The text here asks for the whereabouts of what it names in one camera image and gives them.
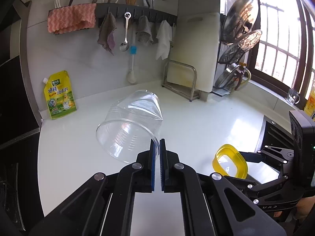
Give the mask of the person's right hand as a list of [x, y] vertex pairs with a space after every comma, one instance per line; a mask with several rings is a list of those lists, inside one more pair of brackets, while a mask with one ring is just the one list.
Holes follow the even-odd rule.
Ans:
[[292, 220], [303, 223], [313, 208], [314, 199], [315, 196], [302, 198], [290, 212], [288, 218], [285, 220], [285, 223], [289, 223]]

